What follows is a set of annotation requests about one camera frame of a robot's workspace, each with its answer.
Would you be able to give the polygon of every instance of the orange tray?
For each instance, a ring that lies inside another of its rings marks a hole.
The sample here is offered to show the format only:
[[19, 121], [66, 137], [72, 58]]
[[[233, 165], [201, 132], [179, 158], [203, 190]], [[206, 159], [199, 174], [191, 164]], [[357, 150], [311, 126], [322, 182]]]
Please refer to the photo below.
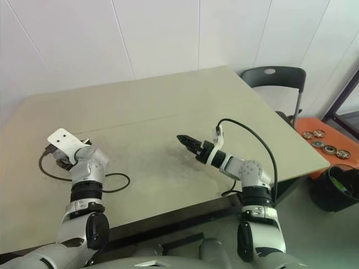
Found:
[[[313, 147], [324, 158], [326, 158], [328, 162], [330, 162], [330, 165], [346, 164], [354, 168], [359, 168], [359, 143], [351, 140], [349, 137], [343, 135], [331, 126], [325, 124], [318, 118], [300, 118], [298, 119], [296, 124], [296, 130], [300, 135], [302, 135], [305, 131], [313, 132], [318, 129], [325, 132], [324, 138], [314, 137], [310, 140], [305, 139], [309, 144], [313, 141], [318, 140], [326, 145], [332, 145], [336, 147], [337, 150], [347, 150], [351, 154], [351, 157], [349, 159], [343, 160], [338, 158], [336, 155], [326, 154], [321, 148]], [[312, 179], [316, 179], [325, 170], [326, 169], [323, 169], [321, 171], [312, 173], [310, 174], [310, 177]]]

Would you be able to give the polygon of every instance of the table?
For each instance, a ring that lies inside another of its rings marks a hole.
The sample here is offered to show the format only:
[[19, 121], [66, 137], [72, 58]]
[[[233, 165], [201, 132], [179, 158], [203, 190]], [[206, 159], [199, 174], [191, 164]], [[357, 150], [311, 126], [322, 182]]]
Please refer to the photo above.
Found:
[[[57, 128], [90, 138], [110, 157], [109, 173], [131, 177], [124, 191], [103, 195], [113, 228], [210, 201], [228, 190], [231, 179], [197, 162], [176, 139], [187, 134], [211, 140], [224, 117], [263, 138], [276, 158], [280, 182], [329, 165], [225, 66], [27, 98], [2, 133], [0, 253], [50, 243], [57, 236], [71, 185], [37, 167], [47, 136]], [[261, 162], [273, 177], [270, 158], [256, 138], [223, 125], [223, 150]], [[51, 157], [44, 167], [68, 176]], [[122, 183], [108, 179], [104, 187]]]
[[[321, 141], [326, 145], [332, 145], [337, 150], [347, 150], [351, 153], [351, 157], [346, 160], [338, 158], [336, 155], [328, 155], [321, 148], [315, 148], [315, 150], [322, 155], [331, 165], [346, 164], [354, 168], [359, 168], [359, 144], [333, 127], [325, 124], [318, 118], [301, 118], [298, 120], [296, 130], [299, 134], [303, 134], [306, 131], [313, 132], [315, 130], [322, 130], [325, 132], [323, 138], [313, 138], [306, 140], [309, 144], [313, 141]], [[324, 170], [319, 170], [310, 175], [312, 179], [317, 179]]]

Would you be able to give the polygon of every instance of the white wall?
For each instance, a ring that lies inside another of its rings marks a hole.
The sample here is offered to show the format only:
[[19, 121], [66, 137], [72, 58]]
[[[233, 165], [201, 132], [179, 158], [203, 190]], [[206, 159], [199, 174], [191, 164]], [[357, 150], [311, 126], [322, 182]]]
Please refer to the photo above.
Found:
[[[168, 73], [287, 65], [322, 115], [359, 67], [358, 0], [1, 0], [2, 119], [26, 96]], [[289, 112], [295, 92], [258, 90]]]

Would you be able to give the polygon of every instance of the wall seam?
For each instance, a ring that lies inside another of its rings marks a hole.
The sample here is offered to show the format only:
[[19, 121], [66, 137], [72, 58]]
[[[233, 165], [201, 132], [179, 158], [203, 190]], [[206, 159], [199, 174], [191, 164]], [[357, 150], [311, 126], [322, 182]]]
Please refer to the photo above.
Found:
[[131, 62], [131, 59], [130, 59], [130, 54], [128, 53], [128, 50], [127, 50], [127, 46], [126, 46], [126, 42], [125, 42], [125, 37], [124, 37], [123, 34], [122, 34], [121, 26], [120, 26], [120, 24], [119, 24], [119, 18], [118, 18], [118, 16], [117, 16], [117, 12], [116, 12], [116, 9], [115, 9], [115, 7], [114, 7], [113, 0], [111, 0], [111, 5], [112, 5], [112, 10], [113, 10], [114, 16], [115, 16], [115, 18], [116, 18], [117, 29], [118, 29], [119, 35], [120, 35], [120, 37], [121, 37], [123, 47], [124, 47], [125, 52], [126, 52], [126, 58], [127, 58], [128, 64], [130, 65], [130, 69], [131, 69], [131, 73], [132, 73], [132, 78], [135, 80], [135, 79], [136, 79], [136, 76], [135, 76], [134, 67], [132, 66], [132, 62]]
[[256, 62], [257, 62], [257, 57], [258, 57], [258, 54], [259, 54], [260, 45], [262, 44], [262, 39], [263, 39], [264, 31], [265, 31], [265, 28], [266, 28], [266, 26], [267, 26], [268, 17], [269, 17], [269, 12], [270, 12], [270, 8], [271, 8], [272, 2], [273, 2], [273, 0], [270, 0], [270, 4], [269, 4], [269, 7], [268, 7], [268, 12], [267, 12], [267, 16], [266, 16], [266, 18], [265, 18], [265, 24], [264, 24], [263, 31], [262, 31], [262, 34], [261, 34], [260, 40], [259, 40], [259, 45], [258, 45], [256, 57], [254, 58], [253, 67], [255, 67]]
[[302, 57], [302, 60], [301, 60], [301, 62], [300, 62], [300, 64], [299, 64], [299, 67], [302, 66], [303, 61], [304, 61], [304, 59], [305, 59], [305, 56], [307, 56], [307, 53], [308, 53], [308, 51], [309, 51], [310, 46], [311, 46], [312, 43], [313, 43], [314, 37], [315, 37], [315, 35], [316, 35], [316, 32], [318, 31], [319, 26], [321, 25], [321, 21], [322, 21], [323, 18], [324, 18], [324, 15], [325, 15], [325, 13], [326, 13], [326, 10], [328, 9], [329, 3], [330, 3], [330, 0], [328, 1], [328, 4], [326, 4], [326, 7], [325, 7], [325, 9], [324, 9], [324, 12], [323, 12], [323, 14], [321, 15], [320, 21], [319, 21], [319, 23], [318, 23], [318, 25], [317, 25], [317, 27], [316, 27], [316, 29], [315, 29], [315, 32], [314, 32], [314, 34], [313, 34], [313, 36], [312, 36], [312, 39], [310, 40], [309, 45], [308, 45], [308, 47], [307, 47], [307, 49], [306, 49], [306, 51], [305, 51], [305, 53], [304, 53], [304, 55], [303, 55], [303, 57]]
[[22, 22], [20, 21], [20, 18], [17, 16], [15, 10], [13, 9], [13, 7], [11, 6], [11, 4], [9, 3], [8, 0], [6, 0], [6, 3], [9, 5], [9, 8], [11, 10], [11, 12], [13, 13], [13, 15], [15, 16], [15, 19], [17, 20], [17, 22], [20, 24], [22, 30], [24, 31], [26, 37], [29, 39], [30, 43], [32, 44], [32, 46], [34, 47], [35, 51], [37, 52], [37, 54], [39, 55], [41, 61], [43, 61], [43, 63], [46, 65], [46, 67], [51, 71], [51, 73], [53, 73], [53, 70], [51, 69], [50, 65], [47, 63], [47, 61], [45, 60], [44, 56], [41, 54], [40, 50], [38, 49], [38, 47], [35, 45], [33, 39], [31, 38], [30, 34], [28, 33], [28, 31], [26, 30], [26, 28], [24, 27], [24, 25], [22, 24]]

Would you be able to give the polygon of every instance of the chair backrest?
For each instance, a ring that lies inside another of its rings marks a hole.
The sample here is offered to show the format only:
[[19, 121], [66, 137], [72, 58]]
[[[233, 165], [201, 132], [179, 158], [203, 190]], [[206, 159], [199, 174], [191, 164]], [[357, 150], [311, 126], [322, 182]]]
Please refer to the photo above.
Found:
[[245, 70], [240, 76], [251, 88], [271, 85], [284, 86], [297, 88], [302, 93], [306, 72], [298, 67], [263, 66]]

